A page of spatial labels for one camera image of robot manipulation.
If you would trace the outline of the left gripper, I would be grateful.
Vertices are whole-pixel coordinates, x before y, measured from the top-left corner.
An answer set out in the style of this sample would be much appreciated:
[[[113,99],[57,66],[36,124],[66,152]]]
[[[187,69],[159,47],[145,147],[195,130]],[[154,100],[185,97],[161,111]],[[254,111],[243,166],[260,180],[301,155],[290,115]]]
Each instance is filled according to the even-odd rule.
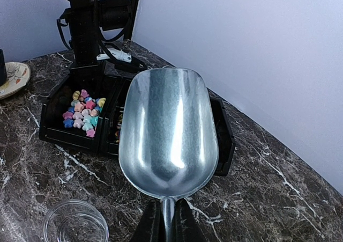
[[[70,31],[70,46],[74,53],[73,68],[103,68],[97,60],[99,46],[99,10],[94,7],[67,8],[59,20],[65,20]]]

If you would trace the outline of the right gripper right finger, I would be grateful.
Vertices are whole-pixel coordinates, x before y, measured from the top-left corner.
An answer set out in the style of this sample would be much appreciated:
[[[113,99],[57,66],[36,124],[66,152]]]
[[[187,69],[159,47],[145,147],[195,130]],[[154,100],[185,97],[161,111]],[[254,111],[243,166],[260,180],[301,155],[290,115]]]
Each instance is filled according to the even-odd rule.
[[[206,242],[206,238],[192,214],[185,199],[178,200],[175,208],[175,239],[176,242]]]

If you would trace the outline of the metal scoop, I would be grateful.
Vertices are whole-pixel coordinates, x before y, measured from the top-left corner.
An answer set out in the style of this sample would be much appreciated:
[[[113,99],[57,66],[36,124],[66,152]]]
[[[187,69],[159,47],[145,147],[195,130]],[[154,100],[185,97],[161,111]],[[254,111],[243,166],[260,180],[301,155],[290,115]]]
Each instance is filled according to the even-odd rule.
[[[127,180],[161,203],[164,241],[175,237],[178,200],[213,177],[219,160],[207,87],[196,71],[149,69],[128,89],[118,148]]]

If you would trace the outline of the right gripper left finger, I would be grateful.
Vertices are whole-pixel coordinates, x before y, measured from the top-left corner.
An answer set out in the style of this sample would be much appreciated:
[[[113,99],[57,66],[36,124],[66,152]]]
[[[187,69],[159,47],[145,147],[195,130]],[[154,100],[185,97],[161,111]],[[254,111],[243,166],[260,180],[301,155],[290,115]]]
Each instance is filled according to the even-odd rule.
[[[150,200],[130,242],[163,242],[165,240],[161,204]]]

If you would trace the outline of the black three-compartment candy tray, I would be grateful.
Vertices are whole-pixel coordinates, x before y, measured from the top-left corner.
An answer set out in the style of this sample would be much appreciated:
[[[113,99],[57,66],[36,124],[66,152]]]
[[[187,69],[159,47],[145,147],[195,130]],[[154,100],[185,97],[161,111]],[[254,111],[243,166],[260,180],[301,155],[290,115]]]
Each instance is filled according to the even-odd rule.
[[[43,103],[39,138],[78,151],[116,157],[119,144],[115,143],[114,132],[118,116],[124,111],[131,81],[131,77],[119,74],[95,76],[92,79],[81,79],[76,74],[68,74]],[[81,129],[66,129],[63,126],[62,114],[70,106],[72,94],[82,89],[94,99],[108,99],[100,113],[94,138],[87,137]]]

